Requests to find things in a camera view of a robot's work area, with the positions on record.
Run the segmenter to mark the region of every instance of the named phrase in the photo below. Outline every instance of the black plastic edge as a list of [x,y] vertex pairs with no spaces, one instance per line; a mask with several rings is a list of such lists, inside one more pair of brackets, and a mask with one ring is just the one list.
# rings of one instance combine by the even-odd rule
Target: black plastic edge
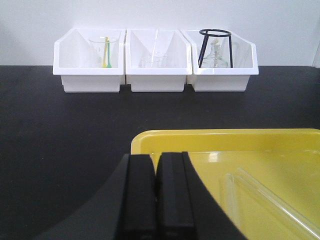
[[189,154],[182,153],[197,240],[247,240],[201,181]]
[[96,194],[75,213],[34,240],[115,240],[123,211],[129,154]]
[[162,153],[156,173],[156,196],[161,239],[194,240],[194,221],[181,153]]
[[124,239],[157,239],[155,169],[149,155],[130,156],[125,195]]

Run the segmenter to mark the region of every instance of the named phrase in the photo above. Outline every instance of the black countertop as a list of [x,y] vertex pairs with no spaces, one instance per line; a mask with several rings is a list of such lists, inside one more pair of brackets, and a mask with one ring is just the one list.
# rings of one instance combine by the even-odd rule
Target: black countertop
[[52,66],[0,66],[0,239],[28,239],[103,185],[154,129],[320,129],[320,69],[260,66],[245,92],[65,93]]

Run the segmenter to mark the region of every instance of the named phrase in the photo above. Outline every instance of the white plastic bin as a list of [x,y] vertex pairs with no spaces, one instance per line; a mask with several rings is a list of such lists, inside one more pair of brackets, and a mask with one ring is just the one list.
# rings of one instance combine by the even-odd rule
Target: white plastic bin
[[[142,67],[152,52],[166,54],[165,64]],[[191,45],[178,30],[128,29],[125,73],[133,92],[182,92],[192,74]]]
[[[119,92],[125,84],[125,29],[72,28],[54,43],[53,74],[61,75],[63,89],[68,93]],[[95,54],[90,38],[116,39],[110,45],[112,68],[92,64]]]
[[[231,32],[233,68],[199,68],[198,58],[204,36],[199,33],[199,30],[181,30],[181,32],[191,43],[193,74],[187,77],[187,83],[192,84],[196,92],[243,92],[247,88],[250,75],[259,74],[256,46],[252,42]],[[210,41],[212,41],[211,37],[204,56],[211,50]],[[220,37],[219,41],[223,56],[228,61],[228,37]]]

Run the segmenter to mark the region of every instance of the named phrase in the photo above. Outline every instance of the plastic tray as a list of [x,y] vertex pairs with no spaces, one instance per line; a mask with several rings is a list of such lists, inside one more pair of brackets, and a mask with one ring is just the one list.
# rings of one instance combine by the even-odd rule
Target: plastic tray
[[320,130],[152,130],[131,144],[155,166],[182,151],[248,239],[320,239]]

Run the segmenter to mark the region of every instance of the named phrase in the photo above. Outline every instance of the wire stand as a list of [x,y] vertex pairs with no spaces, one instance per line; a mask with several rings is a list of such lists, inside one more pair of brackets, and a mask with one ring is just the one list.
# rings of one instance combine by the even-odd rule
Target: wire stand
[[[224,33],[224,34],[213,34],[213,33],[208,33],[208,32],[219,32],[219,33]],[[232,57],[231,32],[226,31],[226,30],[221,30],[221,29],[202,29],[199,31],[199,33],[201,35],[204,35],[203,43],[201,46],[201,51],[200,51],[200,55],[199,55],[199,59],[198,59],[199,68],[201,68],[202,61],[204,60],[204,55],[205,55],[205,51],[206,51],[209,37],[216,37],[216,38],[228,37],[229,38],[230,67],[233,68],[234,63],[233,63],[233,57]]]

